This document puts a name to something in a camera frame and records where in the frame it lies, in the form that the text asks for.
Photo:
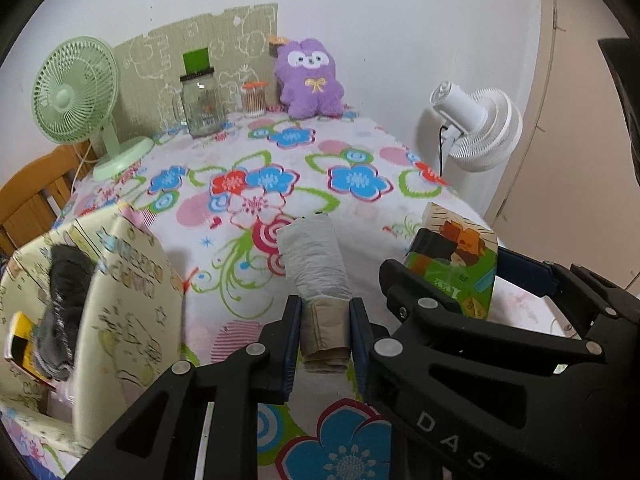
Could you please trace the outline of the white standing fan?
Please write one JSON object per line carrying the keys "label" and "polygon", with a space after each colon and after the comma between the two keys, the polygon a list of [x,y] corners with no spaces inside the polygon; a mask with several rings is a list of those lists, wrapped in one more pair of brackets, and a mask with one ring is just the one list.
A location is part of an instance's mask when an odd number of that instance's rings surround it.
{"label": "white standing fan", "polygon": [[523,133],[523,117],[498,88],[464,91],[443,80],[423,92],[416,150],[436,174],[478,209],[486,209]]}

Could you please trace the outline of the small jar of cotton swabs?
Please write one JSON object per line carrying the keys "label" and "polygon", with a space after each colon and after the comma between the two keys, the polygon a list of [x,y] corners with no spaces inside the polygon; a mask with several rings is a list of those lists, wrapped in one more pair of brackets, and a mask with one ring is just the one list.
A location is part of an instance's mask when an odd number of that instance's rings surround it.
{"label": "small jar of cotton swabs", "polygon": [[241,101],[246,118],[256,118],[266,114],[266,88],[265,81],[250,81],[242,84]]}

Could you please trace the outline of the yellow fabric storage box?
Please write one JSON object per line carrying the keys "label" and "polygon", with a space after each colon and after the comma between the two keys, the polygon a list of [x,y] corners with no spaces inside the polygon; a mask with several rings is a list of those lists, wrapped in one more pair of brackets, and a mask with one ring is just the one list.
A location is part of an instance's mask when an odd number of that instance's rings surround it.
{"label": "yellow fabric storage box", "polygon": [[66,388],[70,414],[55,414],[53,388],[1,361],[1,427],[38,479],[66,476],[111,424],[179,359],[182,281],[143,214],[120,202],[32,240],[1,278],[1,339],[15,313],[43,319],[52,249],[84,252],[94,273]]}

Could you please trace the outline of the yellow cartoon box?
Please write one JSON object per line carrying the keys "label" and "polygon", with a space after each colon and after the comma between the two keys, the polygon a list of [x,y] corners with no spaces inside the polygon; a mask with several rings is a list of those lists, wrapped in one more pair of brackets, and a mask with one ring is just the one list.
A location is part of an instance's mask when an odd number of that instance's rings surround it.
{"label": "yellow cartoon box", "polygon": [[35,334],[37,325],[22,311],[15,312],[9,324],[4,342],[3,356],[21,372],[36,382],[53,388],[53,379],[37,366],[35,355]]}

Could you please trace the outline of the floral tablecloth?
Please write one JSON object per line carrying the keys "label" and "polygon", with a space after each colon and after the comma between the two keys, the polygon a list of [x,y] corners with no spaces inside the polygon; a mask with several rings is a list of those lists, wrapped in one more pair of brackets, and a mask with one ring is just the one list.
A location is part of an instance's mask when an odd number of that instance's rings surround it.
{"label": "floral tablecloth", "polygon": [[[387,309],[380,269],[386,260],[404,265],[426,207],[435,203],[489,229],[369,119],[233,115],[206,139],[182,132],[153,142],[114,178],[82,182],[53,229],[120,202],[143,214],[182,281],[175,362],[220,363],[282,318],[288,297],[299,296],[285,277],[277,232],[298,218],[330,216],[352,299],[361,298],[369,320],[390,333],[399,321]],[[554,336],[561,328],[543,299],[500,278],[498,257],[485,321]],[[344,372],[311,373],[299,330],[288,400],[258,406],[254,479],[388,479],[390,426],[363,402],[349,350]]]}

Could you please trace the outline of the green desk fan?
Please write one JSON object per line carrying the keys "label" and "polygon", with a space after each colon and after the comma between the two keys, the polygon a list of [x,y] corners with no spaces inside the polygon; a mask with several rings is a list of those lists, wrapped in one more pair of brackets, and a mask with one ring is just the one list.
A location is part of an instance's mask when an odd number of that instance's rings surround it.
{"label": "green desk fan", "polygon": [[59,44],[44,60],[32,88],[32,116],[50,141],[75,145],[95,134],[106,149],[93,179],[121,174],[152,150],[147,136],[119,141],[113,112],[119,96],[119,70],[112,48],[93,37]]}

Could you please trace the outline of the black sock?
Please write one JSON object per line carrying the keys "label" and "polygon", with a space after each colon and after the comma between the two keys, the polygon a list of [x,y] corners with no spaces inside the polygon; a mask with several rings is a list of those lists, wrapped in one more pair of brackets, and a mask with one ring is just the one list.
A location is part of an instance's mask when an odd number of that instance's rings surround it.
{"label": "black sock", "polygon": [[96,266],[78,247],[54,245],[49,303],[35,339],[35,359],[47,378],[66,382],[74,369],[79,327]]}

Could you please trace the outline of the grey white sock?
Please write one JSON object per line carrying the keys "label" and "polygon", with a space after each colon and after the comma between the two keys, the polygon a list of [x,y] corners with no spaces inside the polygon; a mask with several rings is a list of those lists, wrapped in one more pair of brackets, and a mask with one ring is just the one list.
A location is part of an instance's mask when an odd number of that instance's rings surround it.
{"label": "grey white sock", "polygon": [[300,352],[311,373],[341,373],[350,360],[352,290],[328,214],[298,218],[277,232],[285,277],[303,303]]}

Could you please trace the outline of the glass jar with green lid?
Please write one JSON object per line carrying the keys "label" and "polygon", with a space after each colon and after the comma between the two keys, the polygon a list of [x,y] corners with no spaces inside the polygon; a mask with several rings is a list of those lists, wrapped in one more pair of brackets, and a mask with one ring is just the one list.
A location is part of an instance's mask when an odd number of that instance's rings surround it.
{"label": "glass jar with green lid", "polygon": [[221,132],[226,112],[208,49],[186,52],[182,60],[186,72],[179,78],[181,88],[172,101],[176,121],[194,139]]}

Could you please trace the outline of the purple bunny plush toy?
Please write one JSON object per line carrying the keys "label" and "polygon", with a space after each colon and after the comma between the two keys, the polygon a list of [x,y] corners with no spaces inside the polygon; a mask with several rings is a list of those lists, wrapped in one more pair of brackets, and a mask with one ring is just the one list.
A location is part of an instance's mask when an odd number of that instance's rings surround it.
{"label": "purple bunny plush toy", "polygon": [[335,61],[321,41],[308,38],[280,46],[274,66],[280,102],[293,119],[343,114],[344,88]]}

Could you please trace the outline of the green patterned foam mat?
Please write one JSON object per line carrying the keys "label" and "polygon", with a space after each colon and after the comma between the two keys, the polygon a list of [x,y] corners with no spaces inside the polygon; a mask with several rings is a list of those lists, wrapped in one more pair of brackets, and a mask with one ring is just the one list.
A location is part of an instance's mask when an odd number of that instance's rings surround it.
{"label": "green patterned foam mat", "polygon": [[237,6],[221,14],[200,14],[135,36],[113,48],[119,68],[119,96],[113,116],[118,136],[150,136],[178,124],[175,97],[181,78],[207,67],[227,112],[242,108],[241,89],[266,85],[269,105],[278,100],[269,39],[278,34],[275,3]]}

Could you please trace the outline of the green picture book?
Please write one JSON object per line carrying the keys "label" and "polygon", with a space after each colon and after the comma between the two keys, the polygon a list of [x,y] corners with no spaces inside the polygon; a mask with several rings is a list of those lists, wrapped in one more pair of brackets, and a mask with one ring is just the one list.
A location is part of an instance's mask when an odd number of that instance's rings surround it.
{"label": "green picture book", "polygon": [[498,237],[435,203],[429,204],[404,266],[454,300],[470,318],[488,318],[497,274]]}

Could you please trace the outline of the beige wardrobe door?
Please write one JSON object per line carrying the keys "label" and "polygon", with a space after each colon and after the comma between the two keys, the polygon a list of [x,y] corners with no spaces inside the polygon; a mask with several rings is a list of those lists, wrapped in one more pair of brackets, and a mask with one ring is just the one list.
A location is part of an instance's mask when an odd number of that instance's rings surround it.
{"label": "beige wardrobe door", "polygon": [[521,144],[487,218],[517,252],[586,266],[639,291],[639,185],[598,42],[622,38],[602,0],[542,0],[539,61]]}

